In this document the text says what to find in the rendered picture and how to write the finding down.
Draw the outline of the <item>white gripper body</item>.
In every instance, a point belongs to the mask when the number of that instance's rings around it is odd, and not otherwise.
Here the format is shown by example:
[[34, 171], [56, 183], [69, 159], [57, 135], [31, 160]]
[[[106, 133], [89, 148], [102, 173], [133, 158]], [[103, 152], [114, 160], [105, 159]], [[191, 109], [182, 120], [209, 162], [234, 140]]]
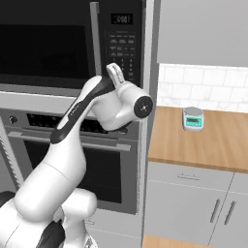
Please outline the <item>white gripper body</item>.
[[121, 68], [116, 63], [110, 63], [107, 65], [107, 72], [112, 79], [116, 87], [120, 87], [125, 82], [125, 78], [121, 71]]

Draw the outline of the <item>black microwave oven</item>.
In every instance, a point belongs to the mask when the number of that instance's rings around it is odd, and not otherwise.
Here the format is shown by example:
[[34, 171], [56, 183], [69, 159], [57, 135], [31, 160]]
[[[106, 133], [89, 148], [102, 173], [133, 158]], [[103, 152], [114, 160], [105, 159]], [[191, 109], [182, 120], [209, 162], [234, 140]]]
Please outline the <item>black microwave oven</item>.
[[[100, 29], [102, 66], [104, 69], [102, 76], [108, 73], [108, 64], [116, 63], [121, 68], [125, 79], [135, 85], [140, 85], [143, 1], [105, 1], [105, 12], [102, 14]], [[49, 91], [47, 88], [40, 88], [34, 92], [29, 90], [14, 92], [76, 96], [80, 89], [62, 91], [56, 88]]]

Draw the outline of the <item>black microwave door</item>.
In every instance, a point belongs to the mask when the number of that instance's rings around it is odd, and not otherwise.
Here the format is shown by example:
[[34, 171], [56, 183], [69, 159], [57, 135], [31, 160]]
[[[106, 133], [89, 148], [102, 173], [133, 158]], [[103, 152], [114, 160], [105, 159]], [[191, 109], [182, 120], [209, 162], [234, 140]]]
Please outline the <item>black microwave door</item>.
[[78, 90], [96, 76], [90, 2], [0, 0], [0, 89]]

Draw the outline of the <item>oven door with dark window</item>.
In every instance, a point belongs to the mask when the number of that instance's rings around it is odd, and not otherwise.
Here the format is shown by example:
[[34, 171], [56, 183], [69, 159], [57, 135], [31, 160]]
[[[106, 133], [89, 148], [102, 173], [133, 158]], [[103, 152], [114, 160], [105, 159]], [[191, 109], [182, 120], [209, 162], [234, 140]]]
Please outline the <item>oven door with dark window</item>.
[[[48, 132], [21, 132], [29, 137], [49, 138]], [[82, 142], [131, 145], [130, 151], [83, 147], [86, 174], [78, 187], [97, 196], [98, 207], [128, 214], [138, 212], [139, 135], [131, 130], [80, 134]], [[24, 177], [37, 167], [47, 154], [49, 143], [9, 138]]]

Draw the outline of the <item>grey cupboard door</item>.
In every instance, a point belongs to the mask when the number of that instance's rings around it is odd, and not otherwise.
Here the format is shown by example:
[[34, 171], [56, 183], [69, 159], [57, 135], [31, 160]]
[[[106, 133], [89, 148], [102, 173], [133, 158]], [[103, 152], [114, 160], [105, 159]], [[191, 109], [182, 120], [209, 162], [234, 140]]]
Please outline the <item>grey cupboard door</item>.
[[[225, 191], [149, 181], [144, 233], [207, 246], [225, 196]], [[217, 199], [220, 205], [210, 223]]]
[[[229, 223], [224, 222], [235, 201]], [[211, 248], [248, 248], [248, 195], [228, 193], [210, 238]]]

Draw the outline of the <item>grey tall cabinet housing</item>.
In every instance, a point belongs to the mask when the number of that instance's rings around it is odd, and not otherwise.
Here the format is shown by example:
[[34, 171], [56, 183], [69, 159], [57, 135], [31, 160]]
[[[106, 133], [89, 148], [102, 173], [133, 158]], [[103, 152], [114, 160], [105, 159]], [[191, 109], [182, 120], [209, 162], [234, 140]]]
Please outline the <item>grey tall cabinet housing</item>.
[[141, 233], [144, 233], [146, 184], [148, 174], [148, 151], [157, 103], [159, 63], [157, 62], [160, 10], [162, 0], [145, 0], [144, 40], [143, 40], [143, 89], [151, 96], [153, 110], [142, 121], [140, 154], [140, 214]]

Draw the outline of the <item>white and teal kitchen scale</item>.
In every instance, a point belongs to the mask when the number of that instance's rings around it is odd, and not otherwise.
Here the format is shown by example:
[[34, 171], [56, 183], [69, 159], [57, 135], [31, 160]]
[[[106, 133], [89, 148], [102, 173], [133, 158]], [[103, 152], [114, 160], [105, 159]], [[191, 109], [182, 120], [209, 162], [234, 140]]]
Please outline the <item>white and teal kitchen scale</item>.
[[203, 130], [203, 111], [196, 107], [182, 109], [182, 127], [184, 131], [201, 132]]

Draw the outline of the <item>grey built-in oven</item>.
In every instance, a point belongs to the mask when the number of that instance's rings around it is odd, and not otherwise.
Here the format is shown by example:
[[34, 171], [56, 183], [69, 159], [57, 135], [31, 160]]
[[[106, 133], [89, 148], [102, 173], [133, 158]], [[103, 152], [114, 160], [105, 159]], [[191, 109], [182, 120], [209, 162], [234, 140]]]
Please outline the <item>grey built-in oven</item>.
[[[18, 188], [47, 154], [50, 134], [62, 116], [0, 108], [0, 118], [16, 160], [9, 172]], [[138, 211], [139, 130], [137, 122], [116, 131], [104, 130], [93, 117], [81, 123], [86, 174], [78, 187], [94, 193], [101, 209]]]

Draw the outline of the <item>grey ribbed panel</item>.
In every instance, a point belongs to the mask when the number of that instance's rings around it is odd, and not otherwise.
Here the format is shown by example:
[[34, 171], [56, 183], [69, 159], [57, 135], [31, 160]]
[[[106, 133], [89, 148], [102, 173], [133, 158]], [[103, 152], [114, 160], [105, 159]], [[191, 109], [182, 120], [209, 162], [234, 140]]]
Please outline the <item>grey ribbed panel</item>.
[[0, 117], [0, 152], [2, 153], [3, 159], [6, 163], [7, 170], [11, 176], [11, 179], [18, 190], [23, 184], [24, 179], [19, 169], [16, 156], [11, 147], [9, 138], [7, 136], [6, 129], [4, 127], [2, 118]]

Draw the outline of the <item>grey drawer front under oven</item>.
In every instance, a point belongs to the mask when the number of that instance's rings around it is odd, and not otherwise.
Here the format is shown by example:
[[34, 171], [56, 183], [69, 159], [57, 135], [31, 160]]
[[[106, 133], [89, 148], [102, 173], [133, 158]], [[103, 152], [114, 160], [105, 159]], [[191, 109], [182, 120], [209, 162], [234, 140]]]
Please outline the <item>grey drawer front under oven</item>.
[[142, 217], [97, 209], [85, 226], [99, 248], [141, 248]]

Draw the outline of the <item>grey wall cupboard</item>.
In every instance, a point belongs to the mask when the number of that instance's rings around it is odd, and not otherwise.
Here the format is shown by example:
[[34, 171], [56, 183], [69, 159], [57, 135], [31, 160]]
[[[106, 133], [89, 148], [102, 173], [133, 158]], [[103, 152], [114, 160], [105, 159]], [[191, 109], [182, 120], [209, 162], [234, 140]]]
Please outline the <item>grey wall cupboard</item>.
[[158, 61], [248, 67], [248, 0], [162, 0]]

